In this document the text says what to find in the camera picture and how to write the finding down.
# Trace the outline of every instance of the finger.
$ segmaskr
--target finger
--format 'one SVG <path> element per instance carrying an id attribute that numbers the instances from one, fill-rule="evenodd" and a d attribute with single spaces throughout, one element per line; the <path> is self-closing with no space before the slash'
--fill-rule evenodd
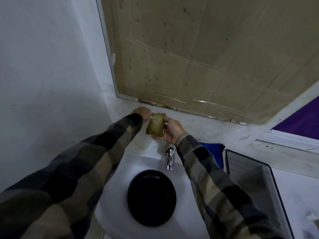
<path id="1" fill-rule="evenodd" d="M 154 139 L 157 139 L 157 140 L 164 140 L 164 136 L 158 137 L 158 136 L 155 136 L 155 135 L 151 135 L 151 137 L 154 138 Z"/>
<path id="2" fill-rule="evenodd" d="M 172 120 L 170 117 L 163 117 L 163 120 L 165 121 L 165 122 L 169 122 L 170 120 Z"/>

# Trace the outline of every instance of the blue cloth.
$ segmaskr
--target blue cloth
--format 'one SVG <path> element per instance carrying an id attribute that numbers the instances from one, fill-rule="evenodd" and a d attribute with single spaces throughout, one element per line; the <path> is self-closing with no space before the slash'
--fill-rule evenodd
<path id="1" fill-rule="evenodd" d="M 210 151 L 211 154 L 215 157 L 215 160 L 218 164 L 218 166 L 221 169 L 224 169 L 224 160 L 223 160 L 223 150 L 225 146 L 221 143 L 204 143 L 200 142 L 201 145 L 204 146 L 208 151 Z"/>

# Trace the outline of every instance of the plaid shirt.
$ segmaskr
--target plaid shirt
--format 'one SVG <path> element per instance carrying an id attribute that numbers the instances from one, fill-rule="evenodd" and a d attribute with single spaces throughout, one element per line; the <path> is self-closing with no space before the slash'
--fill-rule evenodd
<path id="1" fill-rule="evenodd" d="M 0 238 L 84 238 L 104 185 L 141 127 L 142 117 L 130 114 L 3 191 Z M 211 238 L 279 238 L 203 146 L 188 133 L 177 143 Z"/>

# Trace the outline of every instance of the faucet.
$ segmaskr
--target faucet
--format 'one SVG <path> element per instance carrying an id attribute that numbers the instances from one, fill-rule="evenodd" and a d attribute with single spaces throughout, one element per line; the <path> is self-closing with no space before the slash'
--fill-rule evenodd
<path id="1" fill-rule="evenodd" d="M 166 147 L 167 148 L 165 150 L 165 155 L 166 155 L 166 157 L 168 157 L 166 169 L 172 170 L 174 167 L 174 160 L 175 160 L 174 154 L 175 154 L 176 147 L 169 144 L 169 143 L 167 143 Z"/>

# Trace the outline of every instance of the plaid sleeve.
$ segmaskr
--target plaid sleeve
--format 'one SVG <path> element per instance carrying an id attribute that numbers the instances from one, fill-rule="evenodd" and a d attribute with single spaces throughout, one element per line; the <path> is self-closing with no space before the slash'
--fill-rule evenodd
<path id="1" fill-rule="evenodd" d="M 212 154 L 187 132 L 177 140 L 177 152 L 210 238 L 282 238 L 268 216 L 221 170 Z"/>
<path id="2" fill-rule="evenodd" d="M 84 238 L 103 187 L 142 127 L 130 114 L 0 194 L 0 238 Z"/>

